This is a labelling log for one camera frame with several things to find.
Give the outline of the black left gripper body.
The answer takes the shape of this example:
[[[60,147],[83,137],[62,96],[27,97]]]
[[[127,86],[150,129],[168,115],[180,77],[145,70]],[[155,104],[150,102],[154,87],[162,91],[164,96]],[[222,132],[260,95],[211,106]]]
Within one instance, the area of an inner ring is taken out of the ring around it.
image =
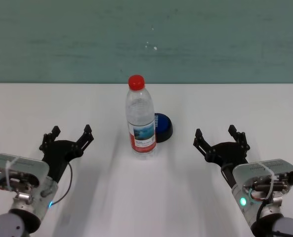
[[[49,166],[48,176],[59,182],[68,163],[82,156],[82,149],[76,143],[59,140],[42,144],[43,159]]]

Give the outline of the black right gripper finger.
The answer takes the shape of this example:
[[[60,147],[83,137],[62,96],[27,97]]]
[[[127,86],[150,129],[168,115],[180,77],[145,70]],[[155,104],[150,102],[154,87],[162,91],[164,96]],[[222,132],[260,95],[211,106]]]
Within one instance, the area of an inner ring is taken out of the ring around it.
[[[238,132],[236,127],[231,124],[229,126],[229,134],[234,138],[236,143],[243,151],[244,156],[247,156],[247,152],[250,150],[250,146],[247,143],[246,135],[244,132]]]
[[[199,128],[196,129],[193,145],[204,156],[206,162],[213,162],[212,148],[203,138]]]

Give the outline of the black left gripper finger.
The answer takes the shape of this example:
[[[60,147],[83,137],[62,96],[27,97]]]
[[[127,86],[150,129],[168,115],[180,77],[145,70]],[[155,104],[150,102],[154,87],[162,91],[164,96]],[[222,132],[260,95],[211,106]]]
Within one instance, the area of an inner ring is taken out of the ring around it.
[[[43,140],[39,147],[39,150],[45,150],[50,143],[55,141],[55,139],[59,136],[59,134],[60,134],[60,129],[56,125],[53,127],[50,133],[46,133],[43,135]]]
[[[84,154],[85,149],[89,146],[89,144],[94,140],[92,135],[92,129],[89,124],[87,124],[84,128],[84,132],[82,136],[73,143],[72,151],[74,157],[81,157]]]

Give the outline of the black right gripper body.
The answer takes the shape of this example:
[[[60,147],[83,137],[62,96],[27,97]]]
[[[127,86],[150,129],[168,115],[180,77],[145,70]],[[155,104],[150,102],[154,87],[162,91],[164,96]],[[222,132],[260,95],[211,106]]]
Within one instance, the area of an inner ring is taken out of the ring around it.
[[[219,143],[207,151],[207,162],[215,163],[221,167],[223,178],[232,188],[236,184],[233,169],[237,165],[248,163],[246,160],[248,150],[248,144],[240,145],[235,142]]]

